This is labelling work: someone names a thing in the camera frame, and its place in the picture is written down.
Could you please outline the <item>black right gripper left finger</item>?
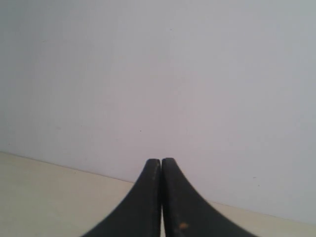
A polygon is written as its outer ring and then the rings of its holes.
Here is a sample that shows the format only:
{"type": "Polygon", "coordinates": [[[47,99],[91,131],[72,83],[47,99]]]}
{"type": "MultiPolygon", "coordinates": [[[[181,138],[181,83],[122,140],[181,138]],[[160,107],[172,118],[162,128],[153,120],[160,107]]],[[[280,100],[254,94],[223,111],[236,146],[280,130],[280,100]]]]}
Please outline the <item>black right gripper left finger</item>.
{"type": "Polygon", "coordinates": [[[120,204],[86,237],[159,237],[160,160],[149,159],[120,204]]]}

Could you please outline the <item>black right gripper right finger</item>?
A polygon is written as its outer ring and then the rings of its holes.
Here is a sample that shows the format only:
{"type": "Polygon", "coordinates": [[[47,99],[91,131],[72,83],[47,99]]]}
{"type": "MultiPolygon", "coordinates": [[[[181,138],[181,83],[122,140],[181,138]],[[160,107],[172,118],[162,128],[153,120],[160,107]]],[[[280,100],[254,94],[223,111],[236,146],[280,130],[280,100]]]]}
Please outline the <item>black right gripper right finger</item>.
{"type": "Polygon", "coordinates": [[[253,237],[213,208],[190,184],[173,158],[161,166],[163,222],[167,237],[253,237]]]}

